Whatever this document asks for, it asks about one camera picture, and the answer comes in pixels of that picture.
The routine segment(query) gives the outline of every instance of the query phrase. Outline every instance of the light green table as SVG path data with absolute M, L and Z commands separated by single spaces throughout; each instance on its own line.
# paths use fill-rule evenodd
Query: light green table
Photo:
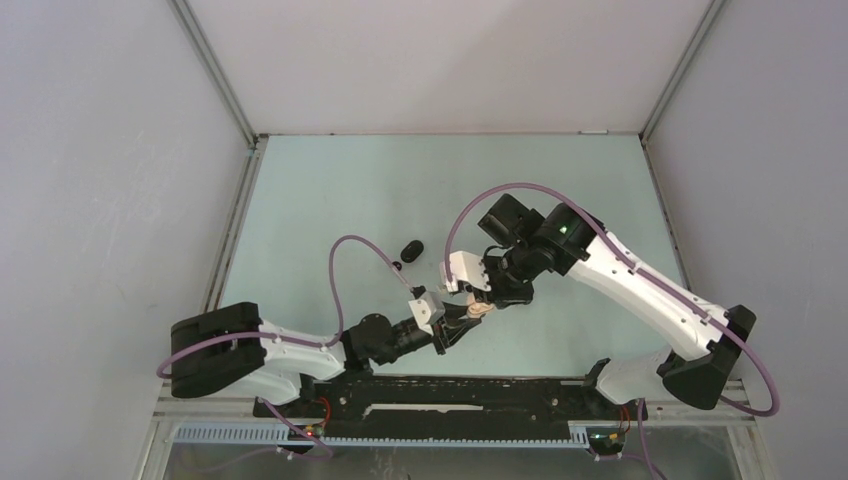
M 330 334 L 337 320 L 327 255 L 338 237 L 362 235 L 395 259 L 410 240 L 423 241 L 424 254 L 403 273 L 435 289 L 459 211 L 483 190 L 517 181 L 561 191 L 679 280 L 636 136 L 277 136 L 262 161 L 221 305 L 255 302 L 277 325 Z M 541 193 L 513 195 L 543 215 L 556 205 Z M 496 198 L 471 213 L 454 250 L 482 254 L 492 244 L 476 222 Z M 336 271 L 346 327 L 373 312 L 393 322 L 411 316 L 411 297 L 365 246 L 340 247 Z M 489 314 L 446 355 L 424 348 L 376 371 L 578 376 L 601 358 L 664 344 L 635 315 L 585 285 L 556 274 L 543 274 L 534 285 L 533 304 Z

